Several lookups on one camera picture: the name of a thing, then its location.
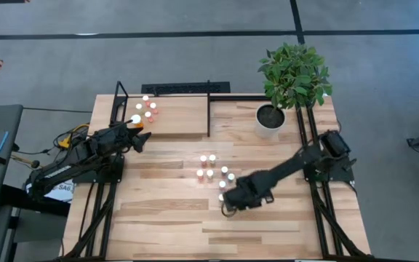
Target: green leaves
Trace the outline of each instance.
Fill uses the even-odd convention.
[[[310,76],[297,76],[296,79],[300,83],[309,84],[311,82]]]
[[[306,89],[305,89],[305,88],[303,88],[303,87],[295,87],[295,88],[294,88],[294,90],[295,90],[297,93],[302,94],[302,95],[306,95],[306,93],[307,93]]]
[[[323,86],[324,92],[326,92],[326,95],[332,95],[332,85],[326,84]]]
[[[269,65],[262,65],[262,66],[259,67],[258,72],[266,73],[268,68],[269,68]]]
[[[314,47],[310,47],[306,53],[309,55],[316,54],[316,49]]]
[[[323,66],[323,68],[321,68],[321,73],[319,74],[320,77],[326,77],[329,76],[329,74],[327,73],[328,68]]]
[[[273,65],[273,74],[276,82],[279,82],[279,79],[281,77],[281,67],[279,65]]]
[[[320,106],[322,106],[324,104],[324,99],[323,99],[323,88],[322,87],[318,87],[316,89],[316,94],[315,94],[316,99],[318,100],[318,103]]]
[[[268,81],[264,81],[263,83],[264,83],[265,87],[274,87],[273,82],[271,82],[269,80]]]
[[[332,94],[328,67],[314,47],[283,43],[276,51],[266,50],[266,55],[258,72],[266,77],[265,93],[274,106],[309,106],[316,100],[322,105],[323,93]]]

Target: wooden table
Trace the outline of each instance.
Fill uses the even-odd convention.
[[[211,136],[153,138],[143,153],[129,152],[118,185],[107,259],[288,259],[321,258],[309,185],[298,172],[279,182],[275,202],[227,219],[220,212],[220,168],[236,176],[268,169],[290,158],[301,146],[294,110],[280,132],[264,140],[254,132],[256,108],[264,102],[211,102]],[[315,107],[318,132],[337,129],[330,98]],[[308,118],[304,114],[308,130]],[[215,154],[213,182],[199,182],[201,155]],[[354,192],[331,183],[338,223],[362,251],[370,251]],[[89,185],[77,186],[65,228],[70,250],[79,237]],[[95,188],[88,207],[92,212]],[[329,250],[330,228],[324,221]],[[94,254],[98,254],[102,228]]]

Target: small cup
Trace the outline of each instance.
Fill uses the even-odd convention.
[[[221,175],[226,176],[229,169],[227,167],[221,167]]]
[[[236,179],[236,176],[233,173],[230,173],[229,175],[227,175],[227,181],[229,181],[229,183],[232,183],[235,179]]]
[[[198,177],[199,180],[203,179],[203,170],[197,170],[196,176]]]
[[[137,109],[138,114],[143,114],[143,105],[141,103],[135,105],[135,108]]]
[[[130,118],[130,120],[132,120],[132,124],[134,124],[135,127],[143,127],[141,116],[135,114]]]
[[[225,191],[226,189],[226,182],[225,181],[219,181],[219,190]]]
[[[150,98],[147,95],[144,95],[142,99],[145,102],[145,106],[150,107]]]
[[[158,114],[158,109],[156,108],[156,103],[151,103],[150,108],[151,108],[151,112],[153,114]]]
[[[208,160],[209,160],[209,163],[211,164],[211,165],[215,165],[216,164],[216,156],[215,155],[210,155],[209,157],[208,157]]]
[[[151,112],[150,112],[150,111],[146,111],[146,112],[145,112],[145,117],[146,117],[146,119],[147,119],[150,123],[153,123],[154,119],[153,119],[153,117],[151,116]]]
[[[212,170],[207,171],[207,177],[208,179],[212,179],[212,176],[214,175],[214,172]]]
[[[207,157],[206,156],[200,156],[200,162],[202,167],[207,166]]]

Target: potted plant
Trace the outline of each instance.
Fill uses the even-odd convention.
[[[322,106],[323,94],[332,94],[332,85],[327,81],[328,69],[324,58],[314,47],[284,43],[276,51],[266,50],[268,57],[260,60],[258,69],[266,77],[266,97],[271,104],[261,105],[256,112],[255,132],[262,138],[275,134],[285,123],[283,109],[312,107],[316,101]]]

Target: yellow cable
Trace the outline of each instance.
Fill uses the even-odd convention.
[[[74,129],[72,130],[71,134],[70,134],[70,135],[68,135],[68,137],[67,137],[67,138],[64,138],[62,141],[60,141],[60,142],[58,143],[58,144],[59,144],[59,146],[60,146],[60,147],[62,147],[62,148],[65,148],[65,149],[69,148],[69,146],[71,145],[71,138],[72,138],[72,134],[73,134],[75,131],[77,131],[77,130],[81,129],[82,127],[89,127],[89,126],[90,126],[89,124],[81,124],[81,125],[79,125],[78,127],[74,128]]]

